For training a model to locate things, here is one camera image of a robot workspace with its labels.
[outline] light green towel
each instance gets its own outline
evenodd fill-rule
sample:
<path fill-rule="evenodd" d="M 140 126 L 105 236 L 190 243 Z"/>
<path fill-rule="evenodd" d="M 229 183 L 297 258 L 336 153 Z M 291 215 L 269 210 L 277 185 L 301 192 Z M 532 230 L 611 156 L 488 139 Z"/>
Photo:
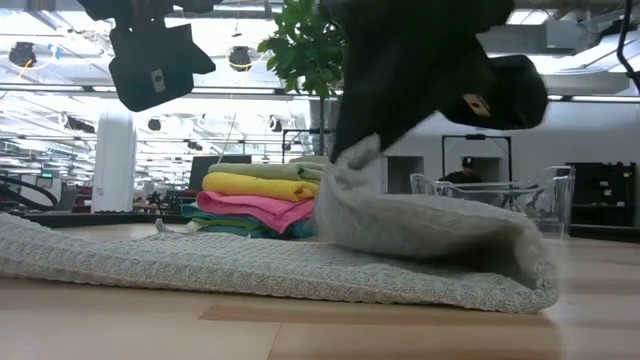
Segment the light green towel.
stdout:
<path fill-rule="evenodd" d="M 324 165 L 315 163 L 295 164 L 215 164 L 209 167 L 209 173 L 253 176 L 269 180 L 304 180 L 318 184 L 324 175 Z"/>

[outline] stack of folded towels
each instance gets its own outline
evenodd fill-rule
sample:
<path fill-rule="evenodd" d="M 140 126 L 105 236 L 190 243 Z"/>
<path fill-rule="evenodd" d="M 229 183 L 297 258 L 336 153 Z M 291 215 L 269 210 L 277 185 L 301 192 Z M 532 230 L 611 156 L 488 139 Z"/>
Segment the stack of folded towels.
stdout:
<path fill-rule="evenodd" d="M 217 164 L 209 168 L 194 204 L 182 207 L 190 231 L 252 238 L 315 235 L 313 200 L 324 175 L 316 163 Z"/>

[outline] gray knit blanket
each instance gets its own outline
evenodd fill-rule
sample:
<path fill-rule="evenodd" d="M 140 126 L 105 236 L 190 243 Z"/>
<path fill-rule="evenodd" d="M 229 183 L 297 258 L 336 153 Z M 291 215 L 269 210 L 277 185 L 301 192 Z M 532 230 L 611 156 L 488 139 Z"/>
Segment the gray knit blanket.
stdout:
<path fill-rule="evenodd" d="M 359 169 L 376 141 L 322 180 L 314 221 L 333 243 L 176 232 L 89 242 L 0 214 L 0 276 L 507 313 L 557 301 L 531 222 L 481 203 L 375 193 Z"/>

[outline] potted plant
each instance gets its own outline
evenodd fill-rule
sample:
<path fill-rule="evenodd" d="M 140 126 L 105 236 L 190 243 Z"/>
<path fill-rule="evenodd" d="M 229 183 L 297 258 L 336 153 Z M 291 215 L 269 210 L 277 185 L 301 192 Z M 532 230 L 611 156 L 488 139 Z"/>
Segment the potted plant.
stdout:
<path fill-rule="evenodd" d="M 285 82 L 285 90 L 320 97 L 320 151 L 324 155 L 324 102 L 343 79 L 345 37 L 317 10 L 315 0 L 284 0 L 274 17 L 278 30 L 258 46 L 271 51 L 267 69 Z"/>

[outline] pink towel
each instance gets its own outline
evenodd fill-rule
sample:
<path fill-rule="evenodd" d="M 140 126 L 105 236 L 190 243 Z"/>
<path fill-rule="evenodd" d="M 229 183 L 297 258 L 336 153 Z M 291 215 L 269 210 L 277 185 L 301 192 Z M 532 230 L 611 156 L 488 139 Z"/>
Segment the pink towel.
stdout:
<path fill-rule="evenodd" d="M 201 211 L 214 215 L 250 215 L 273 230 L 284 233 L 289 225 L 308 219 L 313 201 L 290 202 L 260 196 L 225 196 L 202 191 L 196 197 Z"/>

